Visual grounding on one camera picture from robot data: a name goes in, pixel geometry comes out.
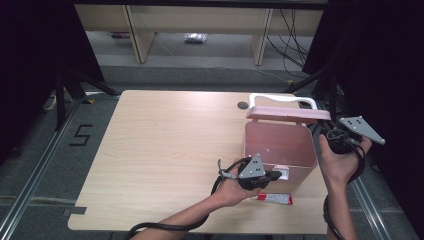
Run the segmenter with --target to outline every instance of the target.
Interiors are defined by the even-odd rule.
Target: human arm
[[[230,173],[237,174],[239,165],[235,166]],[[242,200],[258,195],[260,189],[252,191],[244,190],[238,182],[233,179],[225,179],[212,195],[202,201],[160,221],[170,225],[189,225],[197,223],[213,211],[222,207],[230,207]],[[135,235],[131,240],[176,240],[181,239],[187,231],[168,231],[154,228],[146,228]]]
[[[321,146],[320,168],[328,191],[328,210],[336,229],[345,239],[357,239],[347,200],[346,186],[358,167],[358,157],[354,152],[335,154],[331,151],[324,135],[319,136]],[[363,137],[360,146],[365,153],[371,148],[371,141]],[[327,229],[329,239],[337,239]]]

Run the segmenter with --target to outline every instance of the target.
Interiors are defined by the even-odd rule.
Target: wooden table top
[[[158,222],[210,194],[223,168],[243,157],[249,93],[125,91],[76,202],[73,230],[128,231]],[[285,103],[285,107],[298,107]],[[327,194],[319,167],[292,192],[292,206],[246,199],[192,232],[325,234]]]

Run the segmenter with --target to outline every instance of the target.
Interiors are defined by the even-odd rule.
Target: pink box
[[[258,96],[282,102],[306,101],[313,109],[255,106],[254,98]],[[263,191],[291,193],[318,165],[311,131],[304,123],[316,123],[317,119],[329,120],[329,112],[317,110],[311,98],[252,94],[246,117],[252,119],[252,122],[245,126],[244,156],[259,154],[265,170],[283,173],[279,180],[271,182]]]

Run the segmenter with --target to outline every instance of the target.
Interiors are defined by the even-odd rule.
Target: light wood surface
[[[125,91],[77,200],[74,230],[128,231],[210,194],[218,159],[242,157],[248,93]],[[285,106],[297,107],[290,103]],[[247,199],[212,213],[192,232],[325,234],[319,168],[292,193],[292,206]]]

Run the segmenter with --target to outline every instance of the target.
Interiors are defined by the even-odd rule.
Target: human hand
[[[237,164],[229,173],[238,175],[239,168],[240,164]],[[237,180],[226,178],[211,197],[220,204],[220,207],[231,207],[246,198],[257,196],[260,190],[260,188],[252,191],[246,190],[240,186]]]
[[[321,161],[319,163],[327,187],[345,187],[350,177],[358,168],[358,157],[354,152],[348,154],[335,154],[324,135],[319,136],[321,146]],[[365,154],[371,148],[371,140],[362,137],[360,146]]]

